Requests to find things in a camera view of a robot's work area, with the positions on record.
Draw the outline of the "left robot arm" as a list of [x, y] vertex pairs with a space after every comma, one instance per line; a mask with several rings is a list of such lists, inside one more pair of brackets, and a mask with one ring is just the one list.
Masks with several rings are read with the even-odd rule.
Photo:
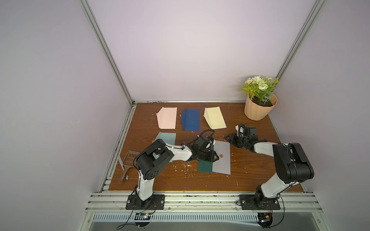
[[219, 156], [214, 150], [214, 135], [214, 130], [205, 130], [191, 142], [183, 142], [181, 145], [170, 145], [163, 139], [155, 140], [134, 160], [134, 167], [138, 170], [139, 179], [134, 190], [134, 197], [128, 199], [127, 205], [133, 206], [133, 209], [150, 207], [155, 202], [154, 180], [170, 162], [218, 161]]

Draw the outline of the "teal envelope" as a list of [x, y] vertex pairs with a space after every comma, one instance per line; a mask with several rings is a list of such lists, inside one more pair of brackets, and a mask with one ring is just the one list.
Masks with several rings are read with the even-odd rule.
[[176, 133], [159, 132], [154, 141], [162, 139], [165, 143], [175, 145]]

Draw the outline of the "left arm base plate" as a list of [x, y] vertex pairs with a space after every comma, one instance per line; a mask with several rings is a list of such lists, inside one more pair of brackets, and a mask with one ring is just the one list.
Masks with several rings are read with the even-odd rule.
[[164, 194], [154, 194], [143, 201], [138, 195], [129, 195], [126, 210], [163, 210], [165, 203]]

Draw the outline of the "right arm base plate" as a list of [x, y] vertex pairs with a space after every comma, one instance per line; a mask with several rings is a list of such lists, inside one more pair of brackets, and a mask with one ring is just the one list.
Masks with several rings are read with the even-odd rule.
[[242, 210], [280, 210], [277, 198], [257, 198], [252, 194], [240, 194], [239, 204]]

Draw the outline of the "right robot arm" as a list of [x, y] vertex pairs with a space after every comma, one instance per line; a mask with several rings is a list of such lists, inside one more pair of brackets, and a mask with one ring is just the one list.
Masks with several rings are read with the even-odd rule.
[[282, 192], [314, 177], [311, 166], [299, 143], [278, 143], [260, 140], [255, 127], [236, 126], [236, 133], [225, 136], [230, 144], [253, 153], [274, 158], [276, 173], [259, 185], [254, 195], [241, 194], [236, 202], [243, 210], [280, 210]]

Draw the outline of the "navy blue envelope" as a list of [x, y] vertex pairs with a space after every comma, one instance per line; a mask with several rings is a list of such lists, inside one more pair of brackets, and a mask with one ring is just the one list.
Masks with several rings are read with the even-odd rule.
[[181, 114], [182, 127], [185, 131], [199, 131], [200, 129], [200, 110], [184, 109]]

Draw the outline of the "cream yellow envelope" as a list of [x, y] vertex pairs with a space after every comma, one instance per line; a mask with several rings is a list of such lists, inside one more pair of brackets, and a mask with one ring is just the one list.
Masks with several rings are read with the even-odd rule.
[[227, 128], [220, 107], [209, 107], [204, 110], [204, 118], [213, 130]]

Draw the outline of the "grey envelope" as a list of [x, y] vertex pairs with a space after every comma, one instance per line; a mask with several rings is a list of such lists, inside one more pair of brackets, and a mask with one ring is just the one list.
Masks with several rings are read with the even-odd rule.
[[212, 171], [215, 173], [231, 174], [231, 154], [230, 143], [224, 141], [215, 141], [214, 151], [219, 157], [219, 160], [213, 162]]

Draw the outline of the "pink envelope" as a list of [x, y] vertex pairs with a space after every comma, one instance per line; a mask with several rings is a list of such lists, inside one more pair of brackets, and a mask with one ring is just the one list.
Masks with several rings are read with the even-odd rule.
[[177, 107], [162, 107], [157, 113], [158, 126], [162, 130], [174, 130], [176, 127]]

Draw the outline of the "dark green envelope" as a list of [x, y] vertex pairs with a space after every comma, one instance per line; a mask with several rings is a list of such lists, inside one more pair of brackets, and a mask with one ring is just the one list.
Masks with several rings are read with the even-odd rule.
[[213, 163], [209, 161], [198, 161], [198, 172], [199, 173], [213, 173]]

